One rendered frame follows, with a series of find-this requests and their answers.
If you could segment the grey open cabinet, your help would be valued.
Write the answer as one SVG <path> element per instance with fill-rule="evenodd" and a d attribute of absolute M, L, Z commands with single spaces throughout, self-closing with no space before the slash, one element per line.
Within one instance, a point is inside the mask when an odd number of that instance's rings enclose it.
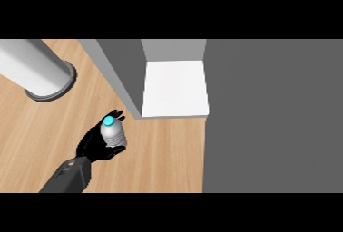
<path fill-rule="evenodd" d="M 208 116 L 204 39 L 81 39 L 137 120 Z"/>

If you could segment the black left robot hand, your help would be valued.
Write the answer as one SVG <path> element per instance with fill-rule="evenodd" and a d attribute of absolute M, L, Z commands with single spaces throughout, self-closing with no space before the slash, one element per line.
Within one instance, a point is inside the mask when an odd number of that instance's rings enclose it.
<path fill-rule="evenodd" d="M 121 114 L 122 111 L 114 110 L 106 116 L 112 116 L 115 119 L 122 121 L 124 116 Z M 100 134 L 102 120 L 88 129 L 77 146 L 77 156 L 87 157 L 90 161 L 109 160 L 118 153 L 121 153 L 125 150 L 125 145 L 127 145 L 127 142 L 124 146 L 117 146 L 114 148 L 111 148 L 106 145 Z"/>

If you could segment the dark grey cabinet door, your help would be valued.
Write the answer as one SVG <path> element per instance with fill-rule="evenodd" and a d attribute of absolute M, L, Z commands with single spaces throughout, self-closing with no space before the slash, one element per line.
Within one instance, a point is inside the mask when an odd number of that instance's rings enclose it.
<path fill-rule="evenodd" d="M 211 40 L 207 192 L 343 192 L 343 40 Z"/>

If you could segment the white cylindrical appliance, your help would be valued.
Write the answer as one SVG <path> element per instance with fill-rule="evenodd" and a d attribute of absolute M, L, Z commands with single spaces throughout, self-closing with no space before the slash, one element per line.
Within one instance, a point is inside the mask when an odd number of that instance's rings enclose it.
<path fill-rule="evenodd" d="M 40 39 L 0 39 L 0 74 L 37 102 L 50 102 L 71 90 L 78 73 Z"/>

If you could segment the clear water bottle blue cap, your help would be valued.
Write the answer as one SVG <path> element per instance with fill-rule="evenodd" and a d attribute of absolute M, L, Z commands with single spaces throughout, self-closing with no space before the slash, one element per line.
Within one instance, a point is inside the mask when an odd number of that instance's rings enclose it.
<path fill-rule="evenodd" d="M 112 116 L 106 116 L 100 124 L 100 134 L 106 145 L 114 148 L 125 145 L 121 121 Z"/>

